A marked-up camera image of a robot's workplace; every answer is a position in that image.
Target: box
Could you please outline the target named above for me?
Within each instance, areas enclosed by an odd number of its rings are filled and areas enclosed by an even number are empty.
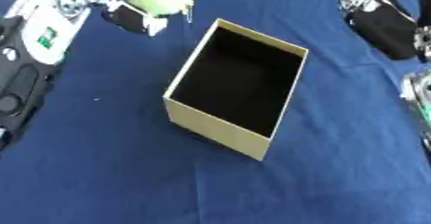
[[[261,161],[307,54],[218,19],[164,95],[169,119]]]

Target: open box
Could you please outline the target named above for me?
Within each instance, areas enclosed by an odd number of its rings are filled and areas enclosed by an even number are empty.
[[[218,19],[167,89],[172,122],[261,161],[308,50]]]

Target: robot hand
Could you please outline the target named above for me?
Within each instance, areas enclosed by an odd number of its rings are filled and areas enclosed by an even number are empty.
[[[16,0],[0,19],[0,149],[16,140],[62,69],[64,55],[92,5],[120,27],[150,36],[167,26],[168,14],[191,0]]]

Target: table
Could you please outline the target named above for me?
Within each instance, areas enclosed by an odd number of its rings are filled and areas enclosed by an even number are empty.
[[[0,159],[0,222],[428,223],[431,171],[391,62],[338,0],[195,0],[152,39],[94,12],[29,130]],[[416,0],[399,0],[415,16]],[[264,162],[168,122],[162,95],[221,17],[310,49]]]

